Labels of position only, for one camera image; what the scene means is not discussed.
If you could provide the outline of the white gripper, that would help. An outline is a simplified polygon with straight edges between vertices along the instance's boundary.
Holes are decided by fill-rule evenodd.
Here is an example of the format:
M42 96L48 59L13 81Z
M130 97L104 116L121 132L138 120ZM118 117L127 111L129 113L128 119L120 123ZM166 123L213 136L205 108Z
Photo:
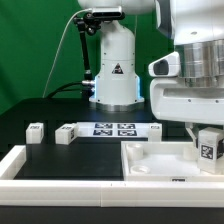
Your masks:
M150 85L151 109L159 120L185 122L198 146L198 124L224 125L224 84L214 88L186 87L178 78L155 78Z

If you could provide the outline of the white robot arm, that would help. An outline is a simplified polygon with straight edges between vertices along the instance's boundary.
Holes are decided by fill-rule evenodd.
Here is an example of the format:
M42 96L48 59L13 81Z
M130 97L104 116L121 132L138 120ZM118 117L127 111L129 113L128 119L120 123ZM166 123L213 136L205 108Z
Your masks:
M204 124L202 144L224 137L224 0L78 0L96 17L120 7L155 12L145 34L153 47L150 103L159 120Z

